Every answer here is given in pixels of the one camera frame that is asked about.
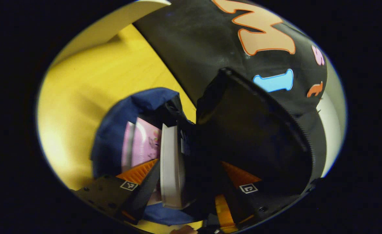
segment orange letter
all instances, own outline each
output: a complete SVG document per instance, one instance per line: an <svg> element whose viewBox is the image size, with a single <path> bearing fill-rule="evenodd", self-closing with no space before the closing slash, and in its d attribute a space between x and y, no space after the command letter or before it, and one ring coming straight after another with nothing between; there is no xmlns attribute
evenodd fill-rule
<svg viewBox="0 0 382 234"><path fill-rule="evenodd" d="M295 54L295 43L288 35L275 29L272 25L282 23L279 16L246 3L239 3L228 0L212 0L222 11L235 13L236 10L247 10L248 13L239 15L232 20L237 25L254 28L263 32L251 32L246 29L240 29L239 39L243 49L248 55L255 55L261 50L286 50L291 55Z"/></svg>

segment hand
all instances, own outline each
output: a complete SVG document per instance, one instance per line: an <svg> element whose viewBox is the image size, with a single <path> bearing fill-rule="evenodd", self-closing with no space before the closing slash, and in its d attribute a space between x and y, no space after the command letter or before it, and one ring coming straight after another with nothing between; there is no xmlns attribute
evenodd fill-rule
<svg viewBox="0 0 382 234"><path fill-rule="evenodd" d="M169 234L197 234L198 232L191 228L189 225L185 225L179 230L172 230Z"/></svg>

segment screw hole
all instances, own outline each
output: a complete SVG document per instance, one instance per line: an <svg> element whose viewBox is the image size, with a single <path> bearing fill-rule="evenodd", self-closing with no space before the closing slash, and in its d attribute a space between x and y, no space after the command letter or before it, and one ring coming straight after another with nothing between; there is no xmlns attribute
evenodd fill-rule
<svg viewBox="0 0 382 234"><path fill-rule="evenodd" d="M265 211L267 211L267 210L268 210L268 208L265 207L265 206L261 206L261 207L259 208L259 211L260 211L260 212L265 212Z"/></svg>
<svg viewBox="0 0 382 234"><path fill-rule="evenodd" d="M112 209L115 209L116 208L116 204L115 203L109 203L109 207L112 208Z"/></svg>

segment pink book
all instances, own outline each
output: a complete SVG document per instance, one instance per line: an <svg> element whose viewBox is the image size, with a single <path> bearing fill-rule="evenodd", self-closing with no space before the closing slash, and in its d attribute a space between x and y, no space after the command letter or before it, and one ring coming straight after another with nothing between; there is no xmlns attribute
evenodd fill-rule
<svg viewBox="0 0 382 234"><path fill-rule="evenodd" d="M132 165L132 146L133 134L135 133L135 125L127 122L124 131L123 146L121 149L121 172L130 170Z"/></svg>
<svg viewBox="0 0 382 234"><path fill-rule="evenodd" d="M159 158L161 134L161 129L137 118L133 136L132 167Z"/></svg>

